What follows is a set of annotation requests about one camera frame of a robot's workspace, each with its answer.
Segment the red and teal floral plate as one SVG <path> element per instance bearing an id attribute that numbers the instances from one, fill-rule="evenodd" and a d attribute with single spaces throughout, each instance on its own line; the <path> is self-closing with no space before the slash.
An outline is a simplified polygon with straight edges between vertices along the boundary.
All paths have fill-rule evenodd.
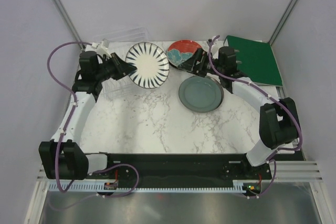
<path id="1" fill-rule="evenodd" d="M 168 47 L 166 56 L 170 65 L 177 68 L 179 64 L 190 59 L 198 48 L 202 46 L 193 40 L 178 40 Z"/>

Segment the dark patterned rim plate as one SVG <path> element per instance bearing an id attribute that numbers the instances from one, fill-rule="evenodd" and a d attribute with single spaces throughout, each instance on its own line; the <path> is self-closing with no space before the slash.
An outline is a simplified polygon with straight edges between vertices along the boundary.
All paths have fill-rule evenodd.
<path id="1" fill-rule="evenodd" d="M 175 69 L 178 69 L 178 70 L 182 70 L 182 71 L 191 71 L 192 70 L 192 65 L 188 61 L 182 62 L 179 65 L 176 65 L 173 62 L 169 61 L 169 64 L 170 64 L 171 67 L 173 67 Z"/>

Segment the white blue striped plate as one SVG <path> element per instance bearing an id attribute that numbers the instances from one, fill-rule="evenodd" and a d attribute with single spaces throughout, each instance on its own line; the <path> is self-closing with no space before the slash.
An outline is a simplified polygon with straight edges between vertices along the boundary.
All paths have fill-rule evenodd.
<path id="1" fill-rule="evenodd" d="M 169 76 L 170 64 L 165 52 L 151 42 L 133 45 L 127 52 L 125 61 L 136 67 L 129 77 L 138 87 L 158 88 Z"/>

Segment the teal green plate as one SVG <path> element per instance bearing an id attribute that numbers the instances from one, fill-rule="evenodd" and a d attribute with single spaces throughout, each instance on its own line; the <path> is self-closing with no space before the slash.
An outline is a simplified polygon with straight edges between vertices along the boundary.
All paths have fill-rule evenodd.
<path id="1" fill-rule="evenodd" d="M 209 77 L 192 76 L 184 80 L 178 90 L 181 103 L 193 112 L 207 113 L 219 107 L 219 100 L 215 100 L 214 85 Z"/>

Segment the brown rimmed cream plate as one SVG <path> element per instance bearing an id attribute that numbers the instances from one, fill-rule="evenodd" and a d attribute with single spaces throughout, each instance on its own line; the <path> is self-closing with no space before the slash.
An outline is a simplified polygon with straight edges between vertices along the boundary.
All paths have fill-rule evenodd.
<path id="1" fill-rule="evenodd" d="M 212 82 L 213 82 L 214 92 L 215 92 L 215 95 L 216 95 L 215 100 L 216 101 L 219 100 L 218 106 L 220 106 L 224 101 L 224 89 L 221 86 L 221 84 L 215 78 L 209 77 L 209 79 L 212 80 Z"/>

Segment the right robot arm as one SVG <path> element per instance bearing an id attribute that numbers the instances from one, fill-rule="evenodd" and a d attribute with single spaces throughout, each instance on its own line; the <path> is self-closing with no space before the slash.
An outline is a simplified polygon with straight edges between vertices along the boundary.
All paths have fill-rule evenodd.
<path id="1" fill-rule="evenodd" d="M 230 93 L 242 98 L 259 111 L 259 141 L 246 153 L 240 166 L 241 174 L 248 179 L 259 173 L 259 166 L 267 163 L 279 151 L 293 151 L 287 145 L 302 140 L 296 105 L 293 99 L 275 99 L 252 82 L 237 67 L 236 51 L 221 47 L 218 57 L 198 48 L 178 68 L 205 77 L 211 73 L 219 77 L 221 85 Z"/>

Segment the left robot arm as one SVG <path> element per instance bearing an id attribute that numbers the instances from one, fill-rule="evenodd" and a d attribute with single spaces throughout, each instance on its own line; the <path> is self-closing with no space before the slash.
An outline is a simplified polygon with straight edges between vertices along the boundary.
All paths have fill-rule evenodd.
<path id="1" fill-rule="evenodd" d="M 64 119 L 50 141 L 38 148 L 47 178 L 83 180 L 89 171 L 89 160 L 79 147 L 84 125 L 96 104 L 106 80 L 120 80 L 134 73 L 136 67 L 117 54 L 85 51 L 79 56 L 80 69 L 70 88 L 71 101 Z"/>

